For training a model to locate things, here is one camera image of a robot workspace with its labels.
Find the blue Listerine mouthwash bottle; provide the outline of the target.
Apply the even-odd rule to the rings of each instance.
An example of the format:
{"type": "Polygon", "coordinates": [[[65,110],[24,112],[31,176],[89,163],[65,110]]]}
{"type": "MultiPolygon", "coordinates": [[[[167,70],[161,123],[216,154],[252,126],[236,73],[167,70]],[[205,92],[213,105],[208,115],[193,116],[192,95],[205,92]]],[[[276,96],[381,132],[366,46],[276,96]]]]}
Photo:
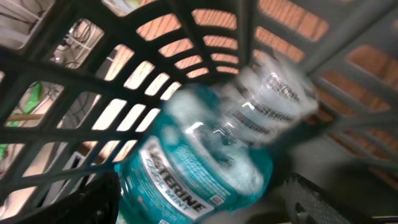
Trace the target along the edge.
{"type": "Polygon", "coordinates": [[[267,146],[317,109],[309,77],[273,56],[218,87],[181,87],[115,167],[117,222],[198,223],[253,204],[274,170],[267,146]]]}

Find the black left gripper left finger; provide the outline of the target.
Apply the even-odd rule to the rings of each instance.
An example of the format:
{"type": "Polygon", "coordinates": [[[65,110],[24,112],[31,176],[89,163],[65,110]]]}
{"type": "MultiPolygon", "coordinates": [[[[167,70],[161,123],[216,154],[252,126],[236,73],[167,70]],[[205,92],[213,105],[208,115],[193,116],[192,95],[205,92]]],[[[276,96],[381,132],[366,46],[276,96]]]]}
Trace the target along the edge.
{"type": "Polygon", "coordinates": [[[120,184],[116,172],[105,173],[55,204],[19,221],[20,224],[115,224],[120,184]]]}

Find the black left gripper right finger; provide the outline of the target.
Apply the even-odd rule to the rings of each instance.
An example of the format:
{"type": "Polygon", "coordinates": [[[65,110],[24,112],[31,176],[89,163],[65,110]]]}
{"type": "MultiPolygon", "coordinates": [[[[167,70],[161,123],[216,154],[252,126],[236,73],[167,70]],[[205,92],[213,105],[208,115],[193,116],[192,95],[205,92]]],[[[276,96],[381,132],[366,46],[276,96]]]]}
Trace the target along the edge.
{"type": "Polygon", "coordinates": [[[375,219],[336,201],[321,187],[298,173],[291,174],[285,180],[283,193],[291,223],[376,223],[375,219]]]}

